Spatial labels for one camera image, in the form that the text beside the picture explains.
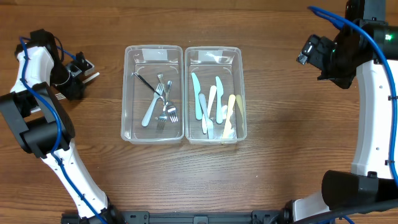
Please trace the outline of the white plastic fork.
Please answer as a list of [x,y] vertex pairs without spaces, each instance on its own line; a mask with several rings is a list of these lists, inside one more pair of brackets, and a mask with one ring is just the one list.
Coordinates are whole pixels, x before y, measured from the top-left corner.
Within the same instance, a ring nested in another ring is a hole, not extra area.
[[164,84],[159,82],[159,84],[157,85],[157,88],[155,89],[157,93],[154,93],[153,99],[151,101],[151,104],[147,110],[147,112],[145,113],[143,119],[142,119],[142,126],[146,127],[149,125],[150,119],[152,117],[154,108],[155,108],[155,104],[157,102],[157,100],[160,98],[159,94],[163,94],[164,91]]
[[[100,75],[100,72],[96,72],[93,75],[91,75],[90,77],[88,77],[87,79],[83,80],[83,84],[86,84],[90,81],[92,81],[93,79],[95,79],[96,77],[98,77]],[[62,94],[62,93],[57,93],[55,95],[57,97],[58,100],[64,100],[66,99],[66,97]]]

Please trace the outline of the metal fork dark handle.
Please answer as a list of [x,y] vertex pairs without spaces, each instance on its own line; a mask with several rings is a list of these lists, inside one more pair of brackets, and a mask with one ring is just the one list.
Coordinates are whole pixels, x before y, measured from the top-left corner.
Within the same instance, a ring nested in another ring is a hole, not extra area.
[[166,100],[163,94],[163,91],[165,89],[165,84],[164,83],[159,83],[161,91],[158,91],[157,89],[153,88],[140,74],[137,72],[134,72],[133,75],[137,77],[143,84],[145,84],[148,88],[150,88],[165,104]]

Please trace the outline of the white plastic knife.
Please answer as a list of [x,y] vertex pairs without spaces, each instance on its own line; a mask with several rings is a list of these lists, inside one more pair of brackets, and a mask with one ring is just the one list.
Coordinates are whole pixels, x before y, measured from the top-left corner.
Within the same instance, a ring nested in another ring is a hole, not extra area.
[[[209,92],[209,97],[208,97],[208,104],[207,104],[207,113],[208,116],[210,116],[211,113],[211,107],[213,105],[214,99],[216,96],[216,86],[212,85],[210,87],[210,92]],[[206,127],[206,121],[205,121],[205,116],[202,117],[202,131],[204,134],[207,133],[207,127]]]

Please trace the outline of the cream plastic knife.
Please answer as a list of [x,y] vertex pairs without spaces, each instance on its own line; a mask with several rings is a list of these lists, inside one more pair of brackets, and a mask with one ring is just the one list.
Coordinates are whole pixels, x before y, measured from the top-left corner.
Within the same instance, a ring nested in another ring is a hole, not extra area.
[[236,101],[236,95],[230,95],[228,98],[226,121],[225,121],[224,131],[223,131],[223,135],[222,135],[223,139],[229,139],[230,134],[233,132],[231,116],[233,114],[233,108],[234,108],[235,101]]

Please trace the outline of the light blue plastic knife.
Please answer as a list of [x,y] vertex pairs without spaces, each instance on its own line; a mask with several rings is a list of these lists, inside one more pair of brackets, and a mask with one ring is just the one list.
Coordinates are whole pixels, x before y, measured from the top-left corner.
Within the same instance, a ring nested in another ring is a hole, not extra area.
[[199,94],[201,91],[201,87],[200,87],[200,82],[198,80],[197,75],[192,72],[191,73],[192,76],[192,82],[193,82],[193,88],[194,88],[194,97],[195,97],[195,117],[197,120],[201,120],[202,119],[202,110],[201,110],[201,106],[200,106],[200,100],[199,100]]

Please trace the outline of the pale blue plastic knife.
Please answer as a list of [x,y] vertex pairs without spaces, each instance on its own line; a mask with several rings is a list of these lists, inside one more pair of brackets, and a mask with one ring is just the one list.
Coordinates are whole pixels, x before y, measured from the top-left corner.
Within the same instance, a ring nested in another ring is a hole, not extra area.
[[199,100],[200,100],[201,108],[203,110],[203,114],[205,116],[208,139],[213,139],[214,126],[213,126],[212,120],[209,118],[208,113],[207,113],[208,108],[206,106],[205,95],[200,93],[198,97],[199,97]]

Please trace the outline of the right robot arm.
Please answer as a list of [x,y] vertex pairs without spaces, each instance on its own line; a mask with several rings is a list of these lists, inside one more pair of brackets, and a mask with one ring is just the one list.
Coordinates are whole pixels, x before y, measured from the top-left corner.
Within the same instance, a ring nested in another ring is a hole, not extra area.
[[319,78],[359,89],[358,141],[348,172],[329,170],[318,192],[288,202],[279,223],[334,223],[350,215],[397,207],[397,27],[384,1],[348,1],[339,16],[316,6],[314,15],[338,30],[334,39],[311,35],[297,61]]

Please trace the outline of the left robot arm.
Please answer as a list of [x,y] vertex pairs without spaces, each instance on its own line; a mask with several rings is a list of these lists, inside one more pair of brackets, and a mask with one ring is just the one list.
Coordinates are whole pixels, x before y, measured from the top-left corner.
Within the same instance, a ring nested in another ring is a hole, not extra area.
[[1,114],[20,147],[47,164],[74,201],[78,213],[62,223],[124,223],[123,214],[96,185],[75,145],[75,128],[61,98],[80,100],[86,83],[98,76],[83,52],[72,55],[51,32],[20,37],[15,56],[17,79],[1,96]]

